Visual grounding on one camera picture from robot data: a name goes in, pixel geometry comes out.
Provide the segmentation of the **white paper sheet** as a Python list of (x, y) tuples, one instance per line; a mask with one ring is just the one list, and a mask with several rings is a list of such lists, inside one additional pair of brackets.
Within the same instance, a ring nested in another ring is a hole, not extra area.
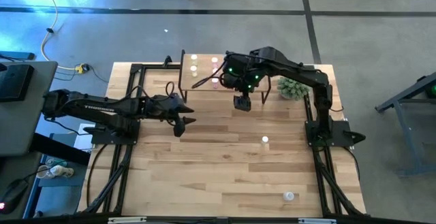
[(80, 135), (76, 136), (75, 142), (74, 142), (74, 148), (80, 149), (80, 150), (92, 150), (95, 148), (95, 146), (91, 143), (93, 136), (89, 135), (88, 132), (84, 130), (84, 128), (87, 127), (94, 127), (95, 124), (88, 124), (88, 123), (81, 123), (79, 126), (78, 132)]

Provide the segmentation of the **dark blue flat panel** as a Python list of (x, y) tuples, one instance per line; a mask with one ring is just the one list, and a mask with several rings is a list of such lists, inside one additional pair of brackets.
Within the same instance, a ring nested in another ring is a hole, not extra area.
[(35, 58), (32, 52), (10, 52), (0, 51), (0, 59), (7, 59), (10, 61), (31, 61)]

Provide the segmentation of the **black computer mouse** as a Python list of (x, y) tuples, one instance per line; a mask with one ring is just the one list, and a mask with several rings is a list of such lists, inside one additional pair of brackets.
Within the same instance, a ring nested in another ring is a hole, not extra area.
[(12, 213), (18, 206), (28, 186), (29, 183), (23, 178), (12, 181), (0, 197), (0, 214)]

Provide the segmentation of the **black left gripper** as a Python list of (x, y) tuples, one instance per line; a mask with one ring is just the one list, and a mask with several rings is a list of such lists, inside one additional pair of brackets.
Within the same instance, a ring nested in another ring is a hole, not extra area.
[[(149, 115), (158, 119), (174, 120), (180, 113), (192, 113), (177, 93), (171, 95), (155, 95), (150, 99)], [(183, 117), (184, 123), (194, 123), (195, 118)]]

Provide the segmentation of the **white bracket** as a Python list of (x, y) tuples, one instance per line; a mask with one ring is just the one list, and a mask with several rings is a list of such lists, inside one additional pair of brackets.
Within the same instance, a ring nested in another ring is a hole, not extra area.
[(299, 218), (298, 224), (337, 224), (335, 219)]
[(110, 217), (107, 224), (140, 224), (146, 222), (146, 217)]

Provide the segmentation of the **grey desk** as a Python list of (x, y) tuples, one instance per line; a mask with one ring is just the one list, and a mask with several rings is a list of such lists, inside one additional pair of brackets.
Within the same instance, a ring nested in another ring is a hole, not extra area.
[(57, 69), (54, 61), (29, 63), (34, 68), (27, 94), (22, 101), (0, 102), (0, 157), (29, 152), (33, 134)]

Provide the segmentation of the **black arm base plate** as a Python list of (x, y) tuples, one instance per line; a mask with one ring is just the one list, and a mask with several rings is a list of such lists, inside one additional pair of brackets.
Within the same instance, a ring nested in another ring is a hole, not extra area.
[(312, 147), (354, 146), (366, 139), (366, 136), (350, 130), (347, 121), (307, 121), (305, 123), (307, 144)]
[(115, 118), (106, 124), (96, 123), (83, 130), (93, 136), (92, 144), (134, 145), (138, 141), (140, 121)]

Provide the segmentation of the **potted green artificial plant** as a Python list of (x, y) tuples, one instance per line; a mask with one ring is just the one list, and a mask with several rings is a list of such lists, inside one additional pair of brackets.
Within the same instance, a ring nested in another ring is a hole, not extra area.
[(293, 100), (300, 100), (309, 93), (306, 85), (285, 77), (278, 79), (277, 90), (283, 98)]

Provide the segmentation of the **wooden shelf black metal legs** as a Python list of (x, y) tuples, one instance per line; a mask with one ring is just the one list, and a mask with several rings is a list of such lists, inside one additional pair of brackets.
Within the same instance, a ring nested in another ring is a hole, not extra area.
[[(213, 84), (211, 80), (206, 81), (202, 86), (199, 86), (195, 89), (192, 88), (192, 86), (201, 81), (203, 78), (207, 78), (213, 74), (214, 68), (219, 68), (220, 65), (223, 63), (224, 54), (196, 54), (198, 56), (198, 64), (196, 65), (198, 67), (197, 77), (193, 77), (191, 75), (190, 67), (193, 65), (191, 62), (191, 55), (193, 54), (186, 54), (184, 50), (182, 50), (181, 54), (181, 60), (180, 60), (180, 74), (179, 74), (179, 81), (178, 81), (178, 88), (179, 91), (182, 94), (182, 97), (185, 101), (187, 101), (187, 92), (188, 91), (223, 91), (226, 93), (232, 92), (231, 89), (227, 89), (219, 83), (219, 86), (217, 89), (213, 88)], [(218, 58), (217, 64), (212, 64), (211, 59), (213, 57)], [(218, 78), (220, 76), (222, 71), (218, 71), (217, 75), (214, 76), (214, 78)]]

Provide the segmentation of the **grey metal table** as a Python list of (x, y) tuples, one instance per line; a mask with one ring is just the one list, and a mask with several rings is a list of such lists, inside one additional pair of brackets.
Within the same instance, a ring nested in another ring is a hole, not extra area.
[(405, 138), (405, 143), (411, 153), (412, 167), (406, 170), (399, 170), (397, 174), (399, 176), (415, 176), (436, 172), (436, 163), (425, 164), (420, 158), (418, 147), (413, 141), (414, 130), (411, 125), (407, 124), (403, 109), (403, 104), (405, 103), (414, 105), (423, 103), (436, 106), (436, 72), (419, 78), (410, 87), (387, 99), (380, 105), (375, 106), (375, 110), (380, 114), (390, 108), (394, 109)]

